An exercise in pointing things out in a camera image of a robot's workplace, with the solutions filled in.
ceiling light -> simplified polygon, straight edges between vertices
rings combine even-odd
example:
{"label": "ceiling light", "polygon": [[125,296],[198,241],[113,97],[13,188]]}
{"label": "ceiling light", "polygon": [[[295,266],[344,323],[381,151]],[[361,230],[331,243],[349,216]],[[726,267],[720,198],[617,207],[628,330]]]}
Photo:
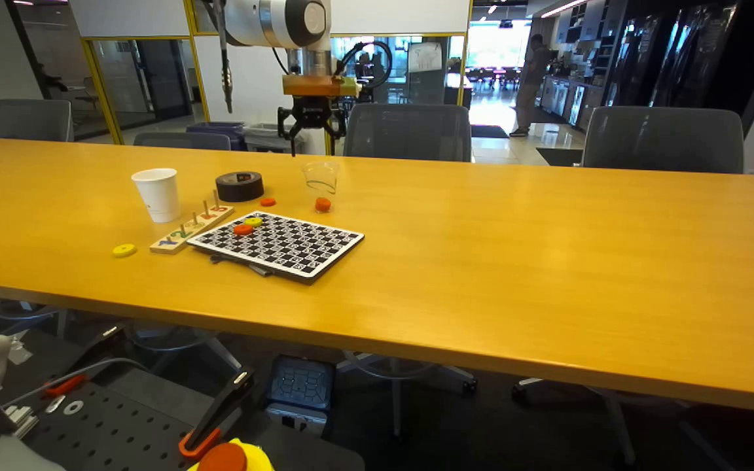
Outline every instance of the ceiling light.
{"label": "ceiling light", "polygon": [[566,3],[564,6],[551,10],[550,12],[543,13],[543,15],[540,18],[548,18],[550,16],[557,15],[557,13],[562,12],[566,9],[571,9],[572,7],[576,7],[580,5],[581,3],[589,2],[589,0],[574,0],[574,2]]}

black and white checker pattern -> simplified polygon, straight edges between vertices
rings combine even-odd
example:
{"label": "black and white checker pattern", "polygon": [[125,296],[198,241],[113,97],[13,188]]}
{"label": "black and white checker pattern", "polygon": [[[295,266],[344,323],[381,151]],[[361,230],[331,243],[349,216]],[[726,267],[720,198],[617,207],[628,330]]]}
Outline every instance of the black and white checker pattern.
{"label": "black and white checker pattern", "polygon": [[[234,227],[247,218],[261,218],[264,223],[249,235],[236,235]],[[349,230],[255,211],[196,235],[188,239],[188,244],[311,279],[323,273],[363,237]]]}

trash bin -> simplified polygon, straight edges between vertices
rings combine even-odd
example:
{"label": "trash bin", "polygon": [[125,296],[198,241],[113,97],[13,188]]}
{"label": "trash bin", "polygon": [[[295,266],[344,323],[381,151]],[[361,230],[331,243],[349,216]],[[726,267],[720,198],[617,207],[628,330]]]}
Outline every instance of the trash bin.
{"label": "trash bin", "polygon": [[[291,125],[285,125],[287,131]],[[270,123],[251,124],[243,128],[246,146],[252,152],[290,153],[290,142],[278,137],[278,125]],[[296,153],[304,153],[305,139],[302,135],[295,137]]]}
{"label": "trash bin", "polygon": [[245,151],[246,140],[243,139],[243,122],[222,122],[222,120],[213,120],[212,122],[198,122],[185,128],[186,132],[205,132],[207,134],[224,134],[231,141],[231,150]]}

clear plastic cup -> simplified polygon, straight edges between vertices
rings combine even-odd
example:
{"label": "clear plastic cup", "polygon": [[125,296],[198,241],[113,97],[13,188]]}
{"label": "clear plastic cup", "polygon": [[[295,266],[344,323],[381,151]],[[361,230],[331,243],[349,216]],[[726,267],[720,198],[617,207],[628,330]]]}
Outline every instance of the clear plastic cup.
{"label": "clear plastic cup", "polygon": [[164,223],[179,218],[179,192],[176,170],[150,169],[134,173],[132,181],[141,194],[153,222]]}
{"label": "clear plastic cup", "polygon": [[[317,200],[316,211],[324,213],[332,209],[336,202],[336,180],[339,174],[339,164],[335,162],[313,162],[302,167],[304,182],[308,185],[311,197]],[[329,200],[330,208],[321,211],[318,199]]]}

roll of black tape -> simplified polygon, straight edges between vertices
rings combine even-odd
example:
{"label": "roll of black tape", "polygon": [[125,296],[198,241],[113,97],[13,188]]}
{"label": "roll of black tape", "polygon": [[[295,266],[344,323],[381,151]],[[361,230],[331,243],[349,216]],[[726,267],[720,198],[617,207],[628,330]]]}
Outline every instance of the roll of black tape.
{"label": "roll of black tape", "polygon": [[223,201],[240,203],[264,194],[264,181],[257,172],[234,172],[217,177],[217,193]]}

